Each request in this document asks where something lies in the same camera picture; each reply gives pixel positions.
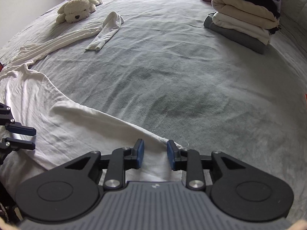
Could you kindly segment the white pants garment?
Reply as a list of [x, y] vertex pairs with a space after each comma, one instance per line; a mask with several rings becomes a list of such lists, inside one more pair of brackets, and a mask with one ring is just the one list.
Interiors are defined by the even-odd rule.
[[80, 105], [58, 90], [43, 73], [30, 69], [37, 60], [78, 40], [92, 38], [89, 53], [100, 50], [119, 30], [123, 18], [111, 12], [104, 21], [90, 24], [44, 43], [22, 46], [1, 71], [1, 101], [15, 119], [37, 130], [34, 151], [14, 152], [1, 167], [1, 182], [14, 195], [23, 181], [51, 170], [90, 151], [107, 154], [119, 147], [145, 142], [140, 171], [129, 172], [134, 181], [178, 181], [167, 161], [167, 140], [149, 131]]

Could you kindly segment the grey bed sheet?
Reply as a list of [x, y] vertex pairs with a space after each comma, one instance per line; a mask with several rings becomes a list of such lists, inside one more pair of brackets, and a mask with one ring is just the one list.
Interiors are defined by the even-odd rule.
[[281, 27], [264, 54], [255, 53], [204, 28], [213, 8], [201, 0], [103, 1], [74, 24], [56, 24], [50, 9], [1, 49], [1, 62], [119, 13], [124, 24], [100, 51], [78, 40], [30, 69], [80, 105], [285, 180], [295, 194], [288, 218], [306, 218], [306, 48]]

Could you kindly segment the white plush dog toy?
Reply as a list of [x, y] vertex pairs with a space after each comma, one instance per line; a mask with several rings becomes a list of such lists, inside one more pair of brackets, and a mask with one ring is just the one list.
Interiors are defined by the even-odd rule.
[[56, 23], [75, 23], [89, 17], [102, 0], [68, 0], [57, 11]]

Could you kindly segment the grey quilted headboard cover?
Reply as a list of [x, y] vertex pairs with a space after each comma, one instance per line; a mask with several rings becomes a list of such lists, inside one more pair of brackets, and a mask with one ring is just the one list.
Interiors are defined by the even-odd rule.
[[281, 0], [283, 33], [306, 48], [306, 0]]

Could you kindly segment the black folded garment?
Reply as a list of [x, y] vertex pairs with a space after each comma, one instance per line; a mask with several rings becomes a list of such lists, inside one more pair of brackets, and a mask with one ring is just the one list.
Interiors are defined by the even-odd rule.
[[275, 34], [279, 30], [280, 5], [273, 0], [211, 0], [219, 13]]

